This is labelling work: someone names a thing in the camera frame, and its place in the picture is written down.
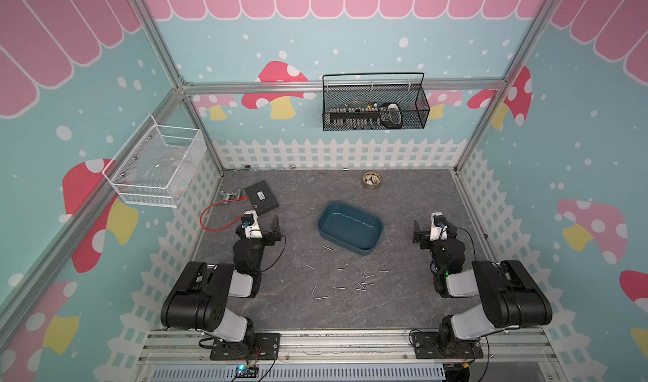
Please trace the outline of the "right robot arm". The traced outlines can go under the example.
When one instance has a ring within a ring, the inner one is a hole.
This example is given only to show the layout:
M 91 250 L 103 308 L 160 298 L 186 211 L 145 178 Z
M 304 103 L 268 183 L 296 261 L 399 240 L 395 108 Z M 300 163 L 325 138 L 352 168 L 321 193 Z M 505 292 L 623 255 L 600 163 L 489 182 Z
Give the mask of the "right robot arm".
M 481 343 L 501 331 L 546 326 L 553 319 L 548 298 L 519 260 L 473 260 L 464 270 L 466 246 L 459 227 L 435 213 L 429 231 L 413 225 L 413 242 L 431 253 L 435 291 L 444 298 L 478 297 L 479 304 L 444 317 L 435 331 L 408 334 L 418 359 L 482 358 Z

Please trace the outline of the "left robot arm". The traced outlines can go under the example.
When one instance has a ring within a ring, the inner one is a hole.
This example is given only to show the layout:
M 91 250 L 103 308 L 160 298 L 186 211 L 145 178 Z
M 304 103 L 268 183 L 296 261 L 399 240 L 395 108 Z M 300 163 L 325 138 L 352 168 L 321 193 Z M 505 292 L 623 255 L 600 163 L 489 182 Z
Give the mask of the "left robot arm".
M 166 328 L 202 332 L 199 346 L 210 351 L 213 361 L 275 360 L 280 334 L 257 333 L 253 320 L 228 309 L 227 302 L 258 294 L 265 247 L 283 238 L 278 218 L 268 232 L 239 226 L 236 233 L 234 262 L 188 262 L 162 305 L 160 320 Z

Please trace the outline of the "black power adapter box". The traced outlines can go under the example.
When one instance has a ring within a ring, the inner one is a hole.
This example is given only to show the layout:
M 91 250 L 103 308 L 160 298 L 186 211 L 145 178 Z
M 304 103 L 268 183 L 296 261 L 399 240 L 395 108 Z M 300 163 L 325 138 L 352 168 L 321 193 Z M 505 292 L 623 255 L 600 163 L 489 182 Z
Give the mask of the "black power adapter box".
M 265 180 L 249 185 L 243 190 L 258 216 L 279 208 L 278 199 Z

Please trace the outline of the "teal plastic storage box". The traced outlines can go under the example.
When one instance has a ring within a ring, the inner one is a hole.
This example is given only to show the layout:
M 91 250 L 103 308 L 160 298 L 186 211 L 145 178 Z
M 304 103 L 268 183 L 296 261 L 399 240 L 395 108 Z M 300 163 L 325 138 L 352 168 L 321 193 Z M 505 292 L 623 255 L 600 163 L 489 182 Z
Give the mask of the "teal plastic storage box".
M 317 222 L 322 238 L 357 255 L 373 253 L 383 228 L 377 216 L 342 202 L 327 205 Z

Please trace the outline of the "brown tape roll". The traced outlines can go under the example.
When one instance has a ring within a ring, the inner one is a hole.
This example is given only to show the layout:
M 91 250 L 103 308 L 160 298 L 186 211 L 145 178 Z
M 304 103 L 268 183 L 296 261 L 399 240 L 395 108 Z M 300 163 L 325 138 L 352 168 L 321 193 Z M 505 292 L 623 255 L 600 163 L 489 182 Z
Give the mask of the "brown tape roll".
M 378 173 L 368 172 L 362 176 L 361 183 L 366 189 L 379 189 L 382 185 L 382 178 Z

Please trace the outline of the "small green circuit board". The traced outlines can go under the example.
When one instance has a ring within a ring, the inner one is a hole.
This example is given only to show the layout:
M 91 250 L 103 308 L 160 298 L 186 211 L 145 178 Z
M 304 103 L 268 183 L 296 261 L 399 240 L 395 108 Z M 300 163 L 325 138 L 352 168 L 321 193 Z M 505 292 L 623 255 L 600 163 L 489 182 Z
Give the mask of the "small green circuit board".
M 258 366 L 238 365 L 235 369 L 235 379 L 256 379 L 259 375 Z

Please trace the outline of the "items in black basket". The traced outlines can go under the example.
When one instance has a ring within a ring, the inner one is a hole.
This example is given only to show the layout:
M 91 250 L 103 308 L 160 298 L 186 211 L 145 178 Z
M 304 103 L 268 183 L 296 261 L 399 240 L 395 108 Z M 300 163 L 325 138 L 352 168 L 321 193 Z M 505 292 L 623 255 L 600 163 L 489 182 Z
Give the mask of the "items in black basket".
M 404 118 L 397 103 L 369 103 L 331 108 L 322 114 L 323 126 L 331 130 L 401 129 Z

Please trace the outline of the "silver metal bracket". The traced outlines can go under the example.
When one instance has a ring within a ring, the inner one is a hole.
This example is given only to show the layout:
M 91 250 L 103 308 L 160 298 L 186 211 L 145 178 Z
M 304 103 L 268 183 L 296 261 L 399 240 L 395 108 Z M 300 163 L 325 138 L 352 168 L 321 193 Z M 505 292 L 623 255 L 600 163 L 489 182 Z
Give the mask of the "silver metal bracket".
M 235 189 L 233 191 L 221 190 L 219 191 L 219 194 L 219 201 L 223 202 L 224 204 L 227 204 L 231 201 L 244 201 L 247 199 L 247 196 L 245 195 L 243 189 Z

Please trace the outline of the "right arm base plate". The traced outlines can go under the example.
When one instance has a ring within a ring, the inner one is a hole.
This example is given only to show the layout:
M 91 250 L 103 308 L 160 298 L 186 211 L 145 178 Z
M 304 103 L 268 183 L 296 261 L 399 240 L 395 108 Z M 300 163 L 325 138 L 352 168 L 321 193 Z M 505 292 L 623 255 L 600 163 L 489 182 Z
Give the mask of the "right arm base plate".
M 412 329 L 409 343 L 417 359 L 456 359 L 472 362 L 484 357 L 478 341 L 457 340 L 451 334 Z

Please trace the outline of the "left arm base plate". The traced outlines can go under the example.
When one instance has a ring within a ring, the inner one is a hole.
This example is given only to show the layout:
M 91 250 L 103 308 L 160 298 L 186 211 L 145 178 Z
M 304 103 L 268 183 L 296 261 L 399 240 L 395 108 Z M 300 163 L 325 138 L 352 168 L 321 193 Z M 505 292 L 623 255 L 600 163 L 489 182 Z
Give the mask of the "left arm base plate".
M 210 350 L 213 361 L 236 359 L 275 360 L 281 340 L 280 333 L 255 333 L 240 342 L 216 340 Z

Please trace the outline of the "aluminium front rail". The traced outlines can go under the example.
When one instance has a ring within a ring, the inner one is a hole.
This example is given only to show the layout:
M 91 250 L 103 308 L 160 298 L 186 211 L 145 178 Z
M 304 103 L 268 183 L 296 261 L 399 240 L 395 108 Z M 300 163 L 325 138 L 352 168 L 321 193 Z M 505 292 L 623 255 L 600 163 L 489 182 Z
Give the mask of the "aluminium front rail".
M 404 329 L 280 331 L 278 364 L 416 363 L 413 333 Z M 199 346 L 202 336 L 190 331 L 154 331 L 145 340 L 135 364 L 208 363 L 210 351 Z M 559 358 L 543 330 L 508 331 L 484 338 L 484 356 L 476 363 L 557 364 Z

